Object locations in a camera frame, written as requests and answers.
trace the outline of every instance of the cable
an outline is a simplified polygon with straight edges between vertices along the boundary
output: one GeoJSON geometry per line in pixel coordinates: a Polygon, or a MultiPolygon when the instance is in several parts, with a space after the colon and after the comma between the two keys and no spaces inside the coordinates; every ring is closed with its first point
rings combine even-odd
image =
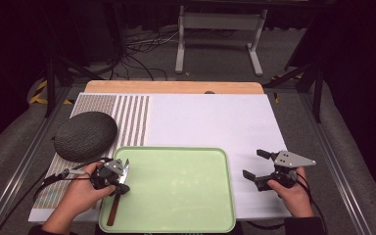
{"type": "Polygon", "coordinates": [[[145,69],[145,71],[149,74],[149,76],[151,77],[151,79],[154,80],[154,77],[152,76],[151,72],[140,61],[136,60],[134,57],[132,57],[130,55],[127,55],[127,57],[129,57],[130,59],[132,59],[135,62],[139,63],[139,65],[141,65],[145,69]]]}
{"type": "Polygon", "coordinates": [[[151,51],[155,50],[159,46],[164,45],[167,42],[171,41],[171,39],[177,33],[178,33],[178,31],[168,31],[168,32],[166,32],[164,34],[158,33],[158,35],[155,38],[127,42],[126,43],[127,49],[129,49],[129,50],[131,50],[133,52],[132,55],[134,55],[137,52],[148,53],[148,52],[151,52],[151,51]],[[173,35],[171,35],[169,38],[167,38],[167,39],[164,38],[165,36],[170,35],[171,33],[173,33],[173,35]]]}
{"type": "Polygon", "coordinates": [[[197,33],[197,32],[207,32],[207,33],[211,33],[211,34],[214,34],[214,35],[217,35],[217,36],[220,36],[220,37],[230,37],[234,34],[235,31],[237,30],[232,30],[232,29],[220,29],[220,30],[215,30],[215,29],[206,29],[206,28],[201,28],[201,29],[191,29],[191,28],[187,28],[186,31],[188,32],[186,36],[184,36],[184,38],[187,38],[189,36],[191,36],[192,34],[194,33],[197,33]],[[218,33],[218,32],[228,32],[227,35],[224,35],[224,34],[221,34],[221,33],[218,33]]]}
{"type": "MultiPolygon", "coordinates": [[[[88,163],[85,163],[85,164],[79,164],[78,166],[74,167],[73,169],[80,169],[86,165],[90,165],[92,163],[95,163],[95,162],[98,162],[100,160],[103,160],[103,161],[110,161],[111,159],[109,158],[97,158],[93,161],[90,161],[88,163]]],[[[44,172],[41,173],[41,175],[32,183],[31,186],[29,186],[29,188],[26,190],[26,192],[21,196],[21,198],[15,203],[14,207],[9,211],[7,212],[7,214],[5,215],[5,218],[2,220],[2,222],[0,223],[0,231],[2,230],[2,228],[4,227],[5,223],[8,221],[9,217],[14,213],[15,209],[21,204],[21,202],[26,198],[26,196],[31,192],[31,190],[35,187],[35,185],[41,180],[42,177],[44,177],[44,175],[48,172],[48,169],[50,168],[50,166],[48,166],[44,172]]],[[[63,180],[83,180],[83,179],[90,179],[90,178],[66,178],[66,179],[63,179],[63,180]]]]}
{"type": "MultiPolygon", "coordinates": [[[[325,232],[325,235],[328,235],[328,227],[326,226],[326,222],[325,222],[325,217],[323,216],[323,213],[322,211],[320,210],[320,207],[319,205],[313,200],[312,198],[312,195],[310,193],[310,189],[309,189],[309,184],[307,183],[306,179],[301,176],[299,173],[297,173],[297,175],[305,182],[305,184],[307,185],[304,185],[299,179],[296,180],[296,182],[301,185],[301,187],[303,187],[307,193],[307,195],[309,196],[309,202],[311,204],[313,204],[315,207],[316,207],[316,210],[319,212],[319,216],[322,220],[322,225],[323,225],[323,230],[325,232]]],[[[274,230],[274,229],[279,229],[280,227],[284,226],[285,224],[284,223],[281,223],[281,224],[276,224],[276,225],[271,225],[271,226],[262,226],[262,225],[258,225],[258,224],[255,224],[253,222],[250,222],[248,221],[247,223],[249,223],[250,225],[252,225],[253,227],[255,228],[258,228],[258,229],[262,229],[262,230],[274,230]]]]}
{"type": "MultiPolygon", "coordinates": [[[[103,73],[108,72],[111,69],[113,69],[117,64],[118,64],[118,59],[114,60],[114,62],[111,65],[109,65],[109,66],[107,66],[105,68],[102,68],[102,69],[99,69],[99,70],[91,70],[91,72],[94,73],[94,74],[96,74],[96,75],[103,74],[103,73]]],[[[86,77],[85,74],[83,74],[83,73],[81,73],[79,71],[71,71],[71,70],[69,70],[69,73],[72,76],[75,76],[75,77],[86,77]]]]}
{"type": "Polygon", "coordinates": [[[127,80],[130,79],[130,76],[129,76],[129,70],[127,69],[127,67],[123,64],[123,61],[120,61],[121,65],[124,67],[124,69],[126,70],[126,74],[127,74],[127,80]]]}
{"type": "Polygon", "coordinates": [[[323,213],[322,211],[320,210],[320,207],[319,205],[314,201],[314,199],[312,198],[312,195],[310,193],[310,189],[309,189],[309,184],[307,183],[306,179],[301,176],[299,173],[297,173],[297,175],[304,180],[305,184],[307,186],[305,186],[300,180],[297,180],[297,183],[299,185],[301,185],[305,191],[307,192],[307,195],[309,196],[309,201],[315,206],[316,210],[319,212],[319,216],[320,216],[320,219],[322,220],[322,224],[323,224],[323,230],[325,232],[325,235],[328,235],[328,226],[326,226],[326,221],[325,221],[325,217],[323,216],[323,213]]]}
{"type": "Polygon", "coordinates": [[[109,80],[112,80],[112,77],[113,77],[113,74],[115,73],[115,67],[112,67],[112,71],[111,71],[111,75],[109,77],[109,80]]]}
{"type": "MultiPolygon", "coordinates": [[[[131,65],[125,63],[125,62],[121,62],[121,63],[122,63],[123,66],[124,66],[124,65],[127,65],[127,66],[129,66],[129,67],[131,67],[131,68],[134,68],[134,69],[143,70],[143,68],[134,67],[134,66],[131,66],[131,65]]],[[[163,72],[163,73],[164,73],[164,79],[167,80],[167,74],[166,74],[166,71],[161,70],[161,69],[150,69],[150,68],[147,68],[147,69],[148,69],[149,71],[161,71],[161,72],[163,72]]]]}
{"type": "Polygon", "coordinates": [[[250,222],[250,221],[248,221],[247,223],[249,223],[253,227],[261,229],[261,230],[275,230],[275,229],[279,229],[279,228],[281,228],[282,226],[285,225],[285,223],[281,223],[281,224],[276,224],[276,225],[263,226],[263,225],[255,224],[255,223],[250,222]]]}
{"type": "Polygon", "coordinates": [[[48,166],[44,172],[42,172],[42,174],[35,180],[35,182],[32,183],[32,185],[26,190],[26,192],[21,196],[21,198],[17,201],[17,203],[14,205],[14,207],[9,211],[7,212],[7,214],[5,215],[5,218],[2,220],[2,222],[0,223],[0,231],[1,229],[4,227],[5,223],[8,221],[9,217],[12,215],[12,213],[15,211],[15,209],[21,204],[21,202],[25,199],[25,197],[30,193],[30,191],[33,189],[33,187],[35,187],[35,185],[41,180],[42,177],[44,177],[44,175],[48,172],[48,169],[50,167],[48,166]]]}

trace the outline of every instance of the brush handle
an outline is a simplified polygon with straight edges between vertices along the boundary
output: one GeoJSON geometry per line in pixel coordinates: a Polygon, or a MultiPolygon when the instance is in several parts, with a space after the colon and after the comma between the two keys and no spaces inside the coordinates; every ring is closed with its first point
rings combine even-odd
{"type": "Polygon", "coordinates": [[[113,201],[112,209],[108,218],[108,226],[113,226],[115,223],[116,213],[118,211],[118,201],[120,200],[120,194],[115,194],[115,200],[113,201]]]}

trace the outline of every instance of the sleeve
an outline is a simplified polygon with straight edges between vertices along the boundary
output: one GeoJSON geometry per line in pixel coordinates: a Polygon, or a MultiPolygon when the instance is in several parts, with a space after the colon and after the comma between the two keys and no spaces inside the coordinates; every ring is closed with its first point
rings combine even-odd
{"type": "Polygon", "coordinates": [[[58,233],[50,233],[41,230],[42,225],[35,225],[29,229],[28,235],[63,235],[58,233]]]}
{"type": "Polygon", "coordinates": [[[286,235],[324,235],[320,217],[285,218],[286,235]]]}

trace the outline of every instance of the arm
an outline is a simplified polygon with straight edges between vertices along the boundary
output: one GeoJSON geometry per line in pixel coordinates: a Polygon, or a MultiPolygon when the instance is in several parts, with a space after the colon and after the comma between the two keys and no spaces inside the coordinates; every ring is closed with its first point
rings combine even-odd
{"type": "MultiPolygon", "coordinates": [[[[88,165],[84,171],[88,173],[79,175],[77,178],[89,178],[89,175],[96,169],[94,163],[88,165]]],[[[90,180],[73,180],[66,190],[61,202],[57,205],[53,213],[42,225],[44,232],[55,234],[70,234],[70,226],[74,218],[89,210],[97,201],[105,198],[115,191],[115,186],[96,190],[90,180]]]]}
{"type": "MultiPolygon", "coordinates": [[[[297,173],[306,178],[303,167],[297,168],[297,173]]],[[[298,179],[307,187],[300,176],[298,179]]],[[[324,234],[322,220],[313,216],[309,195],[301,185],[295,184],[288,189],[275,180],[269,180],[267,184],[282,198],[286,209],[292,215],[290,218],[285,218],[286,235],[324,234]]]]}

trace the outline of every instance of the white table surface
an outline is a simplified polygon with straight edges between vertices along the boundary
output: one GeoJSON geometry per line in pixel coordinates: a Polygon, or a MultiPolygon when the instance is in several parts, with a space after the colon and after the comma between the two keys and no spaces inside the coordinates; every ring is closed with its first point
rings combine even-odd
{"type": "MultiPolygon", "coordinates": [[[[143,95],[152,99],[145,146],[220,148],[229,161],[237,220],[290,216],[274,191],[259,192],[242,172],[268,175],[273,162],[257,156],[256,150],[286,150],[266,95],[143,95]]],[[[32,210],[29,221],[44,221],[51,211],[32,210]]],[[[89,211],[77,220],[97,222],[99,212],[89,211]]]]}

